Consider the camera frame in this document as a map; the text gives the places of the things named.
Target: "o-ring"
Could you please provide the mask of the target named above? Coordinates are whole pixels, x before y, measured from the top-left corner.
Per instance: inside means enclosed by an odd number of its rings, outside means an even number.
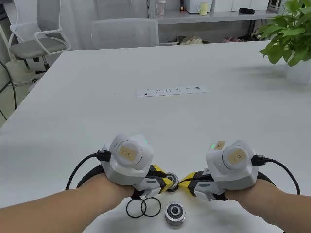
[[[126,205],[126,214],[127,214],[129,217],[131,217],[131,218],[140,218],[140,217],[142,217],[142,216],[145,215],[145,213],[146,213],[146,211],[147,211],[147,204],[146,204],[145,200],[143,200],[142,198],[140,198],[140,200],[141,200],[140,209],[141,209],[142,214],[139,215],[139,216],[132,216],[132,215],[130,215],[130,214],[128,213],[128,206],[129,206],[129,204],[130,204],[132,201],[134,201],[134,200],[135,200],[135,199],[130,200],[130,201],[128,202],[128,204]],[[145,211],[143,211],[143,209],[142,209],[142,205],[143,205],[143,204],[145,205]]]
[[[147,215],[146,212],[147,212],[147,203],[146,203],[146,200],[149,200],[149,199],[155,199],[159,202],[159,205],[160,205],[160,209],[159,211],[155,214],[155,215]],[[145,203],[145,211],[142,209],[142,204]],[[158,198],[154,198],[154,197],[151,197],[151,198],[146,198],[145,200],[143,200],[143,202],[141,203],[140,205],[140,209],[141,209],[141,212],[143,213],[142,215],[145,215],[147,217],[155,217],[157,216],[158,214],[161,213],[161,210],[162,210],[162,204],[160,202],[160,200]]]

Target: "table surface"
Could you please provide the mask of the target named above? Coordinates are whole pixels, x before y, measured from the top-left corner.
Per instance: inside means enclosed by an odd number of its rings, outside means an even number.
[[[267,42],[65,52],[0,129],[0,207],[65,189],[78,162],[118,133],[144,134],[153,163],[180,178],[207,167],[211,142],[245,139],[283,162],[311,195],[311,87],[284,78],[284,62],[259,53]],[[205,85],[203,94],[136,98],[136,90]],[[91,168],[89,161],[72,187]],[[286,192],[294,184],[278,166],[260,169]],[[179,232],[280,233],[236,202],[204,202],[182,191],[187,220]],[[86,232],[170,232],[163,212],[131,219],[126,199]]]

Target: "metal bearing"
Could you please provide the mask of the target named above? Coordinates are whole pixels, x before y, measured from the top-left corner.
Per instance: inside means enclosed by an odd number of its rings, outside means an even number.
[[[174,173],[169,172],[166,178],[173,182],[173,185],[167,191],[170,193],[175,192],[178,189],[178,177]]]
[[[171,226],[180,226],[186,217],[184,207],[177,202],[170,202],[165,207],[165,220]]]

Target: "power socket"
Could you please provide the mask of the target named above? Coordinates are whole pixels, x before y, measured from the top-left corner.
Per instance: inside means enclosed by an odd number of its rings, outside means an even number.
[[[172,87],[163,89],[143,89],[136,91],[136,97],[148,96],[171,96],[171,95],[184,95],[195,93],[206,93],[205,86],[186,86],[186,87]]]

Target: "chair leg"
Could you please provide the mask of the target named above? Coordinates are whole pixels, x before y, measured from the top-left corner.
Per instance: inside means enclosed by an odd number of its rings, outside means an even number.
[[[50,68],[50,65],[47,62],[47,59],[45,58],[45,56],[42,56],[42,58],[43,58],[43,62],[44,62],[44,68],[45,68],[46,71],[48,71],[49,68]]]

